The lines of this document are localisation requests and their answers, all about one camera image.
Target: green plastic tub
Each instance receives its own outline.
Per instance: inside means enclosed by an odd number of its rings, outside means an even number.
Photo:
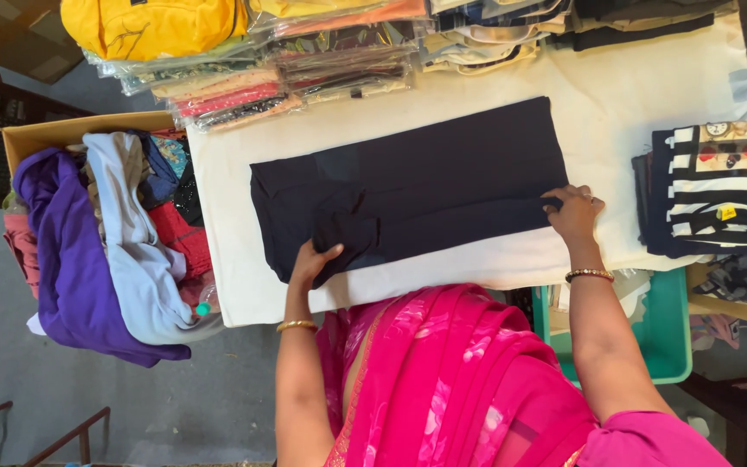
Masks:
[[[552,338],[549,335],[546,287],[532,288],[532,304],[535,333],[555,349],[564,376],[578,386],[570,334],[558,334]],[[693,366],[685,269],[654,272],[644,306],[647,308],[644,320],[633,324],[632,331],[636,334],[642,356],[648,364],[650,377],[655,384],[683,381],[690,375],[690,368]]]

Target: label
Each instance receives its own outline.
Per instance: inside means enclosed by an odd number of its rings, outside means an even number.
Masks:
[[[720,220],[728,220],[736,217],[736,209],[731,205],[720,206],[716,210],[716,218]]]

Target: woman's left hand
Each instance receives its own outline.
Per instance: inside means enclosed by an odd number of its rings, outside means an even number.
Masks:
[[[295,282],[309,289],[327,261],[335,259],[342,253],[343,249],[345,249],[345,246],[339,243],[324,253],[317,253],[316,249],[313,248],[313,240],[307,240],[307,243],[301,245],[299,249],[296,266],[293,267],[293,273],[290,276],[290,285]]]

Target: bangle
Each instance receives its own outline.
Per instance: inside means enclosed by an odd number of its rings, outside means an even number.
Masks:
[[[599,269],[576,269],[565,277],[567,282],[572,282],[578,276],[595,276],[597,278],[604,278],[612,282],[616,280],[610,272],[602,271]]]
[[[311,331],[318,331],[319,327],[316,325],[316,323],[313,323],[309,320],[300,320],[300,321],[285,321],[284,323],[278,325],[278,327],[275,328],[276,333],[280,333],[284,331],[285,329],[290,329],[291,327],[306,327],[310,329]]]

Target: white table cover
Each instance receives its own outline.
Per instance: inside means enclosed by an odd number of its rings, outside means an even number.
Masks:
[[[638,242],[630,158],[651,132],[747,119],[747,57],[739,17],[700,31],[540,57],[480,77],[420,74],[416,90],[312,106],[232,131],[189,133],[203,217],[227,326],[277,323],[286,285],[264,258],[249,164],[283,159],[548,96],[569,182],[606,201],[596,236],[609,269],[669,270],[695,261],[654,256]],[[497,131],[506,131],[497,122]],[[469,135],[452,134],[451,138]],[[514,140],[510,139],[510,154]],[[558,283],[569,270],[551,228],[515,233],[334,276],[310,292],[315,312],[429,285],[472,281],[510,289]]]

